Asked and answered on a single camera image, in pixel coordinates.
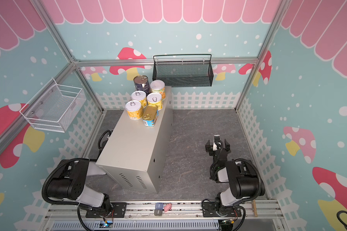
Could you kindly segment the gold sardine tin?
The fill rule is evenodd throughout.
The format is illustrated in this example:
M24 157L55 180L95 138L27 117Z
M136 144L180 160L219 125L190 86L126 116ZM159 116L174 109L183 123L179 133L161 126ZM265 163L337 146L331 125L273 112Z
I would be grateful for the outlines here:
M144 125L147 127L154 127L158 118L158 114L159 111L156 105L148 105L142 116Z

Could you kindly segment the yellow can pull-tab lid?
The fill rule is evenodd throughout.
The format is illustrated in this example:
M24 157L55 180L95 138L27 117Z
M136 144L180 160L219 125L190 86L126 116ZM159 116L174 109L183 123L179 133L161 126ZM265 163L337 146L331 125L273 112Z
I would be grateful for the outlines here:
M160 93L153 92L147 96L147 102L149 105L155 105L158 111L163 109L163 99Z
M137 90L131 94L131 99L134 101L139 101L143 108L147 106L147 95L144 91Z
M132 100L125 105L125 110L131 120L139 120L143 116L143 107L139 101Z

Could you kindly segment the yellow can white lid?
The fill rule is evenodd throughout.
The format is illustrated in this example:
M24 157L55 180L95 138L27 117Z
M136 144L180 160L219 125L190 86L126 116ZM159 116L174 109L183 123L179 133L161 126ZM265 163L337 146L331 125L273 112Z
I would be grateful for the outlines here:
M162 80L154 80L150 83L150 92L159 93L162 97L162 100L165 100L165 83Z

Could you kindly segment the dark blue tall can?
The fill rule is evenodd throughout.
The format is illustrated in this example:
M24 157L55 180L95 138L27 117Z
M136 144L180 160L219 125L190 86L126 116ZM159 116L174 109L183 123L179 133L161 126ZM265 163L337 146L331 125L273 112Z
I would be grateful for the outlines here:
M147 76L145 75L136 76L133 79L133 81L134 81L136 91L138 90L144 91L146 95L150 94L150 86L149 86L149 81Z

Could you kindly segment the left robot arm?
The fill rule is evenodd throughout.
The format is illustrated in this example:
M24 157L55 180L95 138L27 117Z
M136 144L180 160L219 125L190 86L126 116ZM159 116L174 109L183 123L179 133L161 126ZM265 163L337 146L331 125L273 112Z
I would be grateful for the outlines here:
M45 180L41 195L44 201L57 205L75 205L98 216L112 214L109 195L85 185L88 176L105 175L96 165L98 158L63 159Z

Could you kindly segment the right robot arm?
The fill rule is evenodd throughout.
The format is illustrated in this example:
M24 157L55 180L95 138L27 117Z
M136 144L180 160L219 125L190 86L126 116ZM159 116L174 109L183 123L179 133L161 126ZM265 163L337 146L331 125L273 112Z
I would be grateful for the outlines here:
M227 183L229 187L218 193L212 202L204 199L201 202L204 217L240 217L240 205L253 201L266 192L261 175L252 161L238 158L228 160L231 153L227 140L222 141L219 135L214 142L207 141L205 150L213 158L210 166L210 179L216 183Z

